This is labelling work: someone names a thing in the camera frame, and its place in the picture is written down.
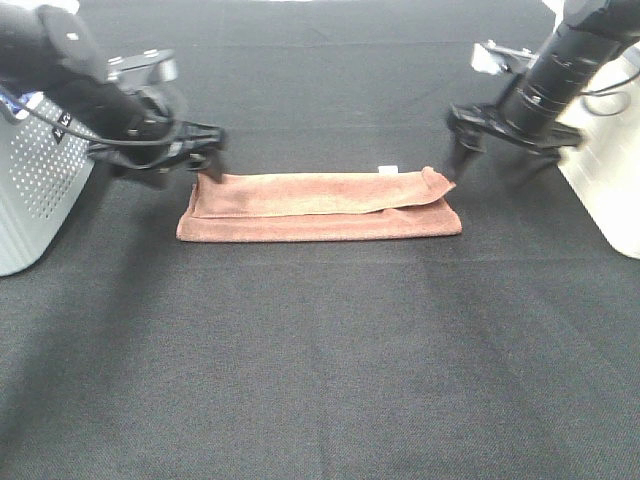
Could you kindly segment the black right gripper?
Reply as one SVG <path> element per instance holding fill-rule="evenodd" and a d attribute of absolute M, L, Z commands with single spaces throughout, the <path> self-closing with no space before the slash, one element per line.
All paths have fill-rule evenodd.
<path fill-rule="evenodd" d="M 447 178 L 458 180 L 474 159 L 485 153 L 483 136 L 489 135 L 525 150 L 515 166 L 514 187 L 522 188 L 538 174 L 561 160 L 558 149 L 583 144 L 579 129 L 553 122 L 547 133 L 523 133 L 511 126 L 491 104 L 452 105 L 449 110 L 452 146 L 447 160 Z"/>

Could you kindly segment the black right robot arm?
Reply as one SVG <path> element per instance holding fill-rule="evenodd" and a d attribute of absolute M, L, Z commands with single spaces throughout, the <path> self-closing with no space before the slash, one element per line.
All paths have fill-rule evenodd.
<path fill-rule="evenodd" d="M 637 1 L 566 1 L 561 22 L 537 57 L 515 74 L 495 102 L 450 108 L 452 147 L 445 177 L 460 178 L 484 152 L 484 135 L 551 162 L 560 159 L 562 148 L 580 146 L 582 133 L 558 118 L 604 65 L 638 41 Z"/>

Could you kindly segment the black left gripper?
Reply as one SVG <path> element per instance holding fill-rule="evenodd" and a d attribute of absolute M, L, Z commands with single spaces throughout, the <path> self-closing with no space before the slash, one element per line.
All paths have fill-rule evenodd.
<path fill-rule="evenodd" d="M 203 173 L 222 183 L 226 166 L 221 152 L 225 148 L 226 135 L 221 127 L 177 121 L 159 140 L 91 142 L 87 157 L 107 164 L 115 179 L 165 188 L 174 170 Z"/>

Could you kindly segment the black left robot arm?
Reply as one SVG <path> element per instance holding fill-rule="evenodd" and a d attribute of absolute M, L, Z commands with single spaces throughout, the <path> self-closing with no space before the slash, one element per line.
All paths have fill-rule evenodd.
<path fill-rule="evenodd" d="M 161 189 L 183 168 L 224 180 L 222 128 L 183 120 L 168 83 L 170 50 L 109 60 L 82 19 L 50 3 L 1 4 L 1 91 L 13 104 L 40 92 L 89 130 L 87 156 L 114 178 Z"/>

